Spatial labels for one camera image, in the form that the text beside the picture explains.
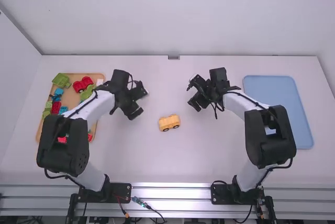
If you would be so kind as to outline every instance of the red toy car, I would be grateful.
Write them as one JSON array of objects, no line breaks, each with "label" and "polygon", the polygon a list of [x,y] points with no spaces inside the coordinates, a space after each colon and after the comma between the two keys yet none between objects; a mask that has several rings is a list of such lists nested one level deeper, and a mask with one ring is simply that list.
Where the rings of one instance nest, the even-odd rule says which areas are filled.
[{"label": "red toy car", "polygon": [[79,93],[80,91],[85,90],[82,81],[75,81],[72,84],[72,87],[74,88],[75,92]]},{"label": "red toy car", "polygon": [[80,91],[87,89],[90,84],[94,84],[92,79],[89,76],[85,76],[81,81],[75,81],[72,87],[74,88],[75,92],[79,93]]},{"label": "red toy car", "polygon": [[82,78],[82,83],[83,83],[83,87],[85,89],[87,89],[87,87],[90,85],[90,84],[94,84],[92,79],[89,77],[89,76],[85,76]]}]

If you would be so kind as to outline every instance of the blue mat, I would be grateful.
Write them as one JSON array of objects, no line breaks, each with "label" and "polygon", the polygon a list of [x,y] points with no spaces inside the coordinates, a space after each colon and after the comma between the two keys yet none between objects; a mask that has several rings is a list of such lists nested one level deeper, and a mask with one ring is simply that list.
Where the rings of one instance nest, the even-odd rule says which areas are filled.
[{"label": "blue mat", "polygon": [[305,111],[300,100],[297,86],[290,76],[245,76],[244,92],[268,105],[283,105],[288,113],[289,122],[298,149],[310,149],[313,137]]}]

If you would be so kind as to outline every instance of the blue toy block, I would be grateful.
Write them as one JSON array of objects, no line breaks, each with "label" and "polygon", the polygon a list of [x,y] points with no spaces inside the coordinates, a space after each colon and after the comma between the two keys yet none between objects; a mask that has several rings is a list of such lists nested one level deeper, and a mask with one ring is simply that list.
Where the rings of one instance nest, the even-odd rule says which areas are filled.
[{"label": "blue toy block", "polygon": [[64,93],[64,90],[63,89],[60,89],[60,88],[57,88],[55,91],[54,91],[54,96],[57,96],[57,95],[59,95],[59,97],[57,97],[57,98],[55,98],[55,102],[58,102],[58,101],[60,101],[61,100],[61,96],[63,95],[63,93]]},{"label": "blue toy block", "polygon": [[61,108],[59,109],[59,115],[65,113],[68,111],[68,107],[67,106],[61,106]]}]

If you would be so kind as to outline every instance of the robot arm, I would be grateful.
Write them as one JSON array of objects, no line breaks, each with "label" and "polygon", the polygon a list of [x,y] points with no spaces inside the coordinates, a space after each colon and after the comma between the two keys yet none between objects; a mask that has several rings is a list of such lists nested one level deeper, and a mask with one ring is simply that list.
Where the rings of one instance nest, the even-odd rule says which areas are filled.
[{"label": "robot arm", "polygon": [[[109,178],[95,168],[88,160],[87,132],[103,114],[113,114],[120,108],[128,119],[138,117],[143,109],[136,100],[148,92],[140,81],[136,87],[128,89],[128,72],[114,70],[110,81],[96,87],[84,102],[62,115],[45,118],[37,153],[37,165],[44,168],[48,178],[65,177],[94,192],[106,194]],[[67,143],[58,142],[58,137],[67,137]],[[48,171],[60,173],[51,177]]]},{"label": "robot arm", "polygon": [[279,168],[278,165],[288,159],[292,164],[296,146],[283,106],[262,104],[240,91],[239,87],[230,86],[225,68],[209,72],[208,80],[196,75],[189,81],[187,90],[195,87],[197,92],[188,104],[197,111],[212,104],[215,111],[216,108],[221,111],[227,109],[244,120],[245,148],[249,159],[232,182],[237,192],[233,200],[241,203],[244,193],[260,186],[270,171]]}]

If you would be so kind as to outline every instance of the aluminum rail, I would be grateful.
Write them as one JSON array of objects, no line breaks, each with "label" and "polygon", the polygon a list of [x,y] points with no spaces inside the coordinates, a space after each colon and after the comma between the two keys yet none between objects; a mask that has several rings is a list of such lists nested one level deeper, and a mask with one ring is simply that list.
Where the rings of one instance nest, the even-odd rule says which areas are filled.
[{"label": "aluminum rail", "polygon": [[[210,184],[132,183],[132,196],[144,199],[166,218],[244,218],[249,206],[215,206],[210,202]],[[0,185],[0,215],[66,216],[70,196],[77,193],[70,185]],[[335,187],[265,187],[274,200],[278,219],[335,220]],[[138,204],[124,204],[132,217],[157,217]],[[83,214],[79,203],[76,216]],[[118,204],[88,203],[86,216],[122,217]],[[255,219],[253,209],[250,215]]]}]

